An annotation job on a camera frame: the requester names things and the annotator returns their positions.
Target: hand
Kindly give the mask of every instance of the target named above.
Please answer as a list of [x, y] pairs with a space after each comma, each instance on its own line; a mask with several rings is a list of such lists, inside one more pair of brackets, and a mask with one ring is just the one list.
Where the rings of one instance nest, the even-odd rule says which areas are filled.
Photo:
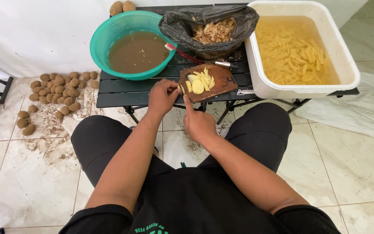
[[168, 79], [162, 79], [155, 83], [148, 99], [147, 112], [155, 114], [162, 119], [171, 110], [172, 105], [180, 94], [178, 89], [171, 92], [177, 86], [176, 82]]
[[184, 95], [183, 99], [187, 110], [186, 117], [184, 117], [184, 125], [191, 139], [203, 145], [205, 141], [217, 137], [216, 122], [213, 116], [201, 111], [195, 111], [187, 95]]

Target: trash bag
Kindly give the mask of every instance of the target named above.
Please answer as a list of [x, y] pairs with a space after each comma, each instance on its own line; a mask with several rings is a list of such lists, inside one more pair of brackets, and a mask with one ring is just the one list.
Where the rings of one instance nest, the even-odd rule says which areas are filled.
[[[193, 28], [213, 21], [234, 18], [232, 41], [203, 44], [193, 40]], [[182, 8], [167, 11], [158, 23], [160, 31], [173, 42], [192, 50], [197, 56], [215, 60], [229, 56], [255, 30], [259, 15], [248, 6], [224, 5], [207, 8]]]

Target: white sheet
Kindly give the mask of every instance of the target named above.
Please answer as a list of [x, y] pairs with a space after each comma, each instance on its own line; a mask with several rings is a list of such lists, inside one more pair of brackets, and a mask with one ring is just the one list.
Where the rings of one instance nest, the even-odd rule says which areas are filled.
[[295, 113], [325, 125], [374, 137], [374, 75], [361, 73], [360, 94], [312, 99]]

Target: black shirt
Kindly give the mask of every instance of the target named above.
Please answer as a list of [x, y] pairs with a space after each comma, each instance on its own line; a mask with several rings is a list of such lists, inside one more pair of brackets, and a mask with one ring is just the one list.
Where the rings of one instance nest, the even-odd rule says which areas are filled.
[[77, 212], [60, 234], [339, 233], [331, 219], [308, 205], [274, 215], [253, 205], [223, 169], [180, 168], [159, 176], [138, 197], [134, 215], [120, 205]]

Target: red toothbrush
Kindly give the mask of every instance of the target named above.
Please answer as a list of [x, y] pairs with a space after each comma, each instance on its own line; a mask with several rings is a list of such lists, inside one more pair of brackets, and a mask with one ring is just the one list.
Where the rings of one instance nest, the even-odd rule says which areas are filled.
[[181, 51], [180, 51], [179, 49], [177, 49], [173, 44], [169, 44], [169, 43], [167, 43], [167, 44], [164, 45], [164, 47], [167, 48], [167, 50], [169, 50], [169, 51], [172, 51], [172, 50], [177, 51], [181, 56], [187, 58], [188, 60], [190, 60], [190, 61], [192, 61], [192, 62], [197, 63], [198, 65], [204, 64], [204, 62], [198, 61], [197, 59], [191, 57], [190, 55], [181, 52]]

